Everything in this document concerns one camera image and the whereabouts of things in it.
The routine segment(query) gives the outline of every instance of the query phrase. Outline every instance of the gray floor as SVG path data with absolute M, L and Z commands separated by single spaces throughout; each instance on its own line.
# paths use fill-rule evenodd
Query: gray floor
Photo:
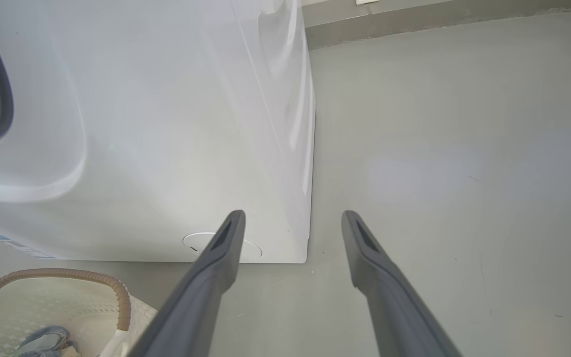
M 308 262 L 240 266 L 212 356 L 378 354 L 340 233 L 358 211 L 467 356 L 571 355 L 571 13 L 311 52 Z M 186 264 L 38 262 L 109 273 L 159 307 Z

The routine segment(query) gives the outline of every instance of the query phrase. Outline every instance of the blue and white sticker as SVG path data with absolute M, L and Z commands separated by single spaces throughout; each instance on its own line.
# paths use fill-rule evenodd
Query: blue and white sticker
M 29 246 L 24 246 L 23 244 L 15 242 L 15 241 L 11 240 L 10 238 L 7 238 L 7 237 L 0 236 L 0 242 L 6 244 L 7 246 L 13 247 L 14 249 L 20 250 L 23 253 L 28 253 L 28 254 L 32 255 L 32 257 L 35 257 L 35 258 L 56 259 L 56 258 L 52 257 L 51 255 L 41 253 L 40 251 L 38 251 L 34 248 L 30 248 Z

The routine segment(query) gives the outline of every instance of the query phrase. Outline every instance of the white washing machine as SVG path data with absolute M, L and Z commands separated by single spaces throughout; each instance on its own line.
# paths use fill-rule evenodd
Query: white washing machine
M 0 0 L 0 241 L 191 262 L 307 257 L 315 98 L 299 0 Z

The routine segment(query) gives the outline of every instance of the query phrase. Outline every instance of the brown wrapped handle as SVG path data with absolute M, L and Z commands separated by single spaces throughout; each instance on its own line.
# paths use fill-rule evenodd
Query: brown wrapped handle
M 15 271 L 0 279 L 0 289 L 15 280 L 27 278 L 69 278 L 86 280 L 88 282 L 105 284 L 112 288 L 118 298 L 118 330 L 128 331 L 129 322 L 131 321 L 131 301 L 129 300 L 129 292 L 120 280 L 113 276 L 94 273 L 93 271 L 61 269 L 61 268 L 44 268 L 44 269 L 28 269 Z

